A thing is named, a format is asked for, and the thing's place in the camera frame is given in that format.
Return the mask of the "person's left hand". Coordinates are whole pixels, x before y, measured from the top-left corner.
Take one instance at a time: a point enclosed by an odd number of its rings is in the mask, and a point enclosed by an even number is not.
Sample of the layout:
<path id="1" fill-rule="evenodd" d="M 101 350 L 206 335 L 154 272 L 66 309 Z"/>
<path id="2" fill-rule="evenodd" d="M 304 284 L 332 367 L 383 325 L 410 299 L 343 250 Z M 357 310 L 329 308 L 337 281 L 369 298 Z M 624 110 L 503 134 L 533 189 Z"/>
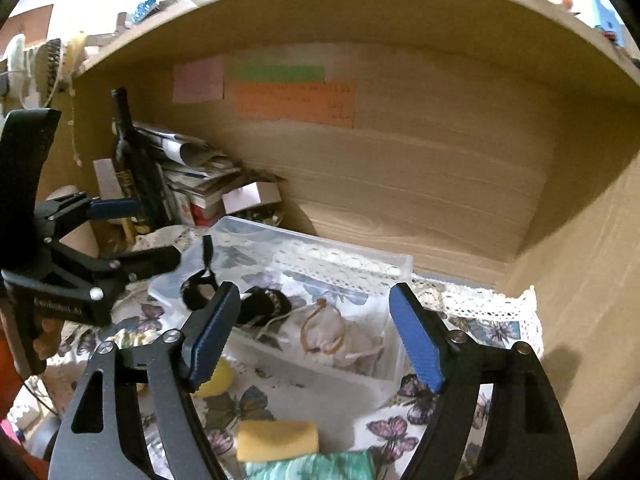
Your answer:
<path id="1" fill-rule="evenodd" d="M 40 360 L 45 361 L 58 352 L 62 340 L 64 321 L 58 318 L 36 318 L 38 337 L 32 342 L 35 352 Z"/>

